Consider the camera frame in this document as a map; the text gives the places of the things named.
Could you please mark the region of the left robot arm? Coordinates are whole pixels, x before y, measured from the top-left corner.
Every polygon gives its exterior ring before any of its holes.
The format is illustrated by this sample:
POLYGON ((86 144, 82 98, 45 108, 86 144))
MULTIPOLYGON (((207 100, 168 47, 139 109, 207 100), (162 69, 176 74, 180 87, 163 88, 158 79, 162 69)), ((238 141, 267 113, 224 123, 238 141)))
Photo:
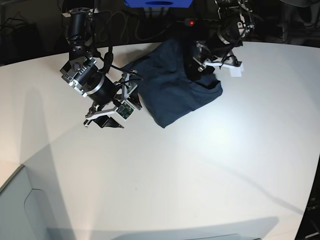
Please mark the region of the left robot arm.
POLYGON ((255 28, 253 10, 246 0, 216 0, 219 20, 208 30, 205 40, 197 40, 195 52, 184 51, 185 73, 191 81, 212 74, 215 68, 229 69, 231 77, 241 77, 243 63, 233 53, 255 28))

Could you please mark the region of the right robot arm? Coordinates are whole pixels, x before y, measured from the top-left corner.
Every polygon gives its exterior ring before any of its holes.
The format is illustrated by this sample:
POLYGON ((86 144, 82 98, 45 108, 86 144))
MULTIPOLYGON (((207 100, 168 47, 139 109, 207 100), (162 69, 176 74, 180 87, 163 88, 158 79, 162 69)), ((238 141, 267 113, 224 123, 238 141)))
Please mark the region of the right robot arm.
POLYGON ((137 82, 143 77, 135 70, 114 66, 112 46, 104 56, 98 51, 93 9, 78 7, 68 14, 68 61, 60 72, 71 88, 92 100, 83 125, 88 127, 95 123, 100 128, 122 128, 112 115, 127 120, 135 110, 142 108, 137 82))

